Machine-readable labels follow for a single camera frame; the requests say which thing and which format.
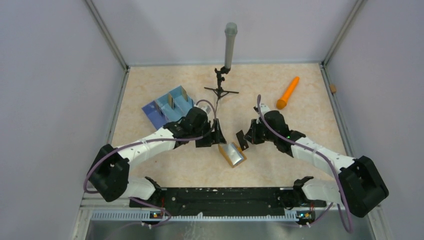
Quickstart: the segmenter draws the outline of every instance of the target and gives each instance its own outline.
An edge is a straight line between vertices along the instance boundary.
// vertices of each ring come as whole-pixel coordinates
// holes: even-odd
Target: wooden tabletop
[[[216,102],[216,95],[204,87],[217,87],[214,68],[218,65],[131,67],[112,145],[120,146],[156,131],[142,107],[182,85],[195,100]],[[291,130],[340,154],[345,154],[339,129],[323,77],[317,63],[233,65],[222,83],[224,90],[238,91],[219,101],[217,117],[227,142],[238,144],[236,133],[249,129],[257,118],[253,107],[258,94],[272,110],[292,79],[299,84],[287,106],[280,110]],[[227,163],[217,145],[195,148],[190,142],[160,153],[138,165],[132,176],[153,178],[162,187],[289,187],[296,179],[330,176],[299,159],[277,150],[271,142],[249,145],[247,160],[235,168]]]

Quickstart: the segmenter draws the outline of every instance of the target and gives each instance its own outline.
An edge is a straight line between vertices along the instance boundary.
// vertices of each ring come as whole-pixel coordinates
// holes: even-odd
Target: beige table surface
[[[146,137],[155,128],[142,107],[166,92],[182,85],[195,100],[216,102],[215,94],[203,87],[216,88],[214,68],[218,65],[131,67],[119,111],[112,145],[129,144]],[[246,64],[233,65],[222,83],[229,94],[218,104],[217,116],[227,142],[238,144],[236,133],[248,131],[257,95],[262,103],[276,109],[288,84],[300,81],[288,105],[280,112],[292,130],[306,134],[313,141],[335,152],[345,154],[342,139],[324,85],[319,65]],[[331,179],[321,170],[299,159],[281,153],[271,143],[249,145],[247,160],[231,168],[218,151],[218,146],[195,148],[190,142],[163,152],[138,165],[132,176],[153,178],[162,187],[285,187],[296,179],[314,176]]]

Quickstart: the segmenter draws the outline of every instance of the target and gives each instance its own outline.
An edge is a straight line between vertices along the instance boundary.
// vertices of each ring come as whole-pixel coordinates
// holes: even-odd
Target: blue organizer
[[[141,109],[153,126],[160,129],[166,123],[178,121],[187,115],[194,105],[195,102],[187,95],[186,90],[178,86]]]

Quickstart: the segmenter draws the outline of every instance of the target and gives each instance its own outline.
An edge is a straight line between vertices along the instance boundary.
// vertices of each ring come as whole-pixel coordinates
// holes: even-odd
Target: tripod
[[[210,88],[210,87],[204,87],[204,89],[212,90],[216,96],[218,97],[218,100],[216,100],[216,103],[226,96],[227,94],[238,94],[238,91],[226,91],[221,87],[221,83],[225,81],[225,78],[222,76],[222,74],[228,74],[230,72],[231,68],[226,68],[225,66],[221,67],[221,70],[218,71],[218,69],[215,68],[216,73],[216,80],[218,82],[218,88]]]

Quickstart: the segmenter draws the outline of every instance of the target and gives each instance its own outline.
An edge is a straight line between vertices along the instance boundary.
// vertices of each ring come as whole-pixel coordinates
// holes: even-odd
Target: orange object
[[[280,99],[278,99],[277,101],[277,108],[278,109],[283,109],[286,105],[287,102],[289,101],[290,95],[292,95],[293,90],[295,90],[296,86],[298,85],[299,82],[299,77],[295,77],[293,79],[293,81],[291,81],[290,85],[288,86],[287,90],[285,91],[285,93],[282,95],[282,97]]]

